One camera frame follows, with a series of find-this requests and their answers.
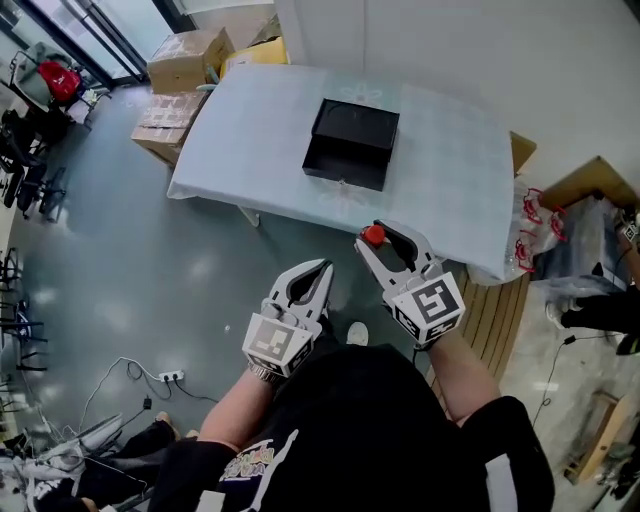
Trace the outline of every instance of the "red backpack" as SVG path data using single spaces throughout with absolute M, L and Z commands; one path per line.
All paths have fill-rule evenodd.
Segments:
M 40 64 L 38 73 L 47 82 L 51 96 L 61 103 L 66 103 L 73 98 L 82 82 L 76 71 L 67 69 L 53 61 L 45 61 Z

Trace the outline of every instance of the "black pants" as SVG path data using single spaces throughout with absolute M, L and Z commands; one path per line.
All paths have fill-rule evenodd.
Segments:
M 77 496 L 92 499 L 100 509 L 153 487 L 166 448 L 174 441 L 173 429 L 164 421 L 155 421 L 115 455 L 86 459 Z
M 600 331 L 626 334 L 640 331 L 640 292 L 634 287 L 627 292 L 577 299 L 580 311 L 562 315 L 565 327 L 588 327 Z

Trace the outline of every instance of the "white table cover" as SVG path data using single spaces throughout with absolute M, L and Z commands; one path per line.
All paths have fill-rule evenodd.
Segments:
M 501 278 L 513 202 L 509 132 L 475 107 L 398 85 L 382 102 L 400 113 L 384 190 L 309 177 L 302 163 L 311 128 L 323 97 L 336 95 L 336 76 L 304 66 L 234 67 L 198 115 L 168 196 L 352 232 L 391 219 L 424 233 L 439 256 Z M 337 89 L 353 102 L 388 106 L 376 105 L 388 94 L 366 78 Z

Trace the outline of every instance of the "black drawer box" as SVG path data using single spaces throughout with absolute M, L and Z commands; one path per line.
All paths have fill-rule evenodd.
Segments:
M 309 176 L 382 190 L 399 114 L 323 100 L 302 168 Z

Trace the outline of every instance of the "red button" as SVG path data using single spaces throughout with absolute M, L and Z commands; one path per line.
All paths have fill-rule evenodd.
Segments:
M 362 238 L 375 248 L 380 247 L 384 243 L 385 236 L 384 228 L 378 225 L 366 227 L 362 231 Z

